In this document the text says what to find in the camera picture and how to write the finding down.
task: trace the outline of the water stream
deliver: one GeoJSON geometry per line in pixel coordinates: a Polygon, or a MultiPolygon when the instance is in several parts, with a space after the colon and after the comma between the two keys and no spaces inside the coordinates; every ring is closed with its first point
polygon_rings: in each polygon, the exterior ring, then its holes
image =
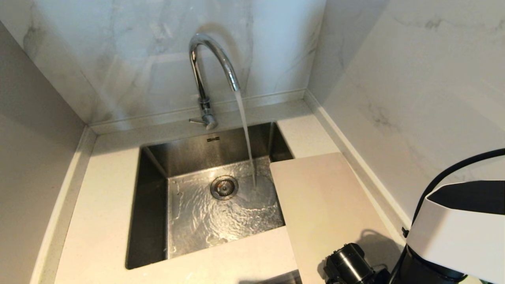
{"type": "Polygon", "coordinates": [[[249,153],[249,161],[251,163],[252,168],[252,187],[256,188],[256,169],[254,167],[254,161],[253,161],[253,155],[251,154],[251,144],[249,141],[249,131],[247,130],[247,122],[245,121],[245,110],[244,110],[244,104],[242,103],[242,94],[240,91],[235,91],[233,92],[235,95],[235,98],[237,99],[238,103],[238,110],[240,111],[240,117],[242,118],[242,126],[244,127],[244,132],[245,132],[245,141],[247,142],[247,151],[249,153]]]}

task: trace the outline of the marble backsplash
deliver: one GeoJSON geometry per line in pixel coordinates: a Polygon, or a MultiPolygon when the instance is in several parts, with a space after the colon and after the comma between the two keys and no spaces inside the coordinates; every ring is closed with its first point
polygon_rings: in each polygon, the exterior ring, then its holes
{"type": "MultiPolygon", "coordinates": [[[[243,97],[303,89],[325,0],[19,0],[0,21],[88,124],[196,107],[188,58],[196,32],[230,57],[243,97]]],[[[234,100],[204,53],[213,102],[234,100]]]]}
{"type": "Polygon", "coordinates": [[[501,0],[328,0],[308,89],[411,218],[443,169],[505,147],[504,74],[501,0]]]}

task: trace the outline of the countertop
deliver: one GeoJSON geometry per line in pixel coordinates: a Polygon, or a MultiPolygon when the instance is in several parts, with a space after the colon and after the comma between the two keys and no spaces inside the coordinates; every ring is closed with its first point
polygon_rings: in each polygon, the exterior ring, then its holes
{"type": "MultiPolygon", "coordinates": [[[[277,121],[295,158],[338,152],[304,101],[246,110],[249,125],[277,121]]],[[[238,112],[213,131],[241,127],[238,112]]],[[[187,121],[97,138],[62,251],[60,283],[249,283],[297,269],[286,227],[127,270],[126,249],[139,147],[208,133],[187,121]],[[226,269],[221,263],[226,260],[226,269]]]]}

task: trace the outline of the faucet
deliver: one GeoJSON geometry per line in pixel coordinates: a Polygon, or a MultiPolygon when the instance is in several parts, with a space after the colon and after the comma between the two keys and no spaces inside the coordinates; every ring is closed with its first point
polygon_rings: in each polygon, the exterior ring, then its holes
{"type": "Polygon", "coordinates": [[[223,67],[226,78],[232,91],[239,91],[240,86],[238,85],[237,75],[235,75],[235,70],[231,66],[230,59],[224,53],[223,48],[210,36],[204,33],[197,33],[191,38],[189,42],[189,58],[191,60],[191,65],[193,67],[194,78],[196,80],[196,86],[198,87],[198,92],[200,93],[200,98],[198,103],[200,104],[201,110],[201,120],[190,119],[190,122],[196,122],[204,124],[207,130],[214,129],[218,123],[216,118],[212,114],[211,102],[207,95],[205,95],[204,85],[201,81],[200,68],[198,67],[198,49],[199,45],[205,45],[212,53],[217,57],[219,63],[223,67]]]}

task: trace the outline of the white wall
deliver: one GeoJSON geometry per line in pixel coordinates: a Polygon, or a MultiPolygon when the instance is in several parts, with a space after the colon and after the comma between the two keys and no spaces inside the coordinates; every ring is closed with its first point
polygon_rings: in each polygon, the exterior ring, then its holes
{"type": "Polygon", "coordinates": [[[0,283],[29,283],[84,123],[0,23],[0,283]]]}
{"type": "MultiPolygon", "coordinates": [[[[197,107],[196,32],[229,55],[244,97],[306,88],[325,0],[0,2],[0,20],[88,124],[197,107]]],[[[213,102],[234,101],[214,58],[213,102]]]]}
{"type": "MultiPolygon", "coordinates": [[[[439,172],[505,147],[505,2],[328,0],[308,89],[412,218],[439,172]]],[[[450,181],[505,178],[505,159],[450,181]]]]}

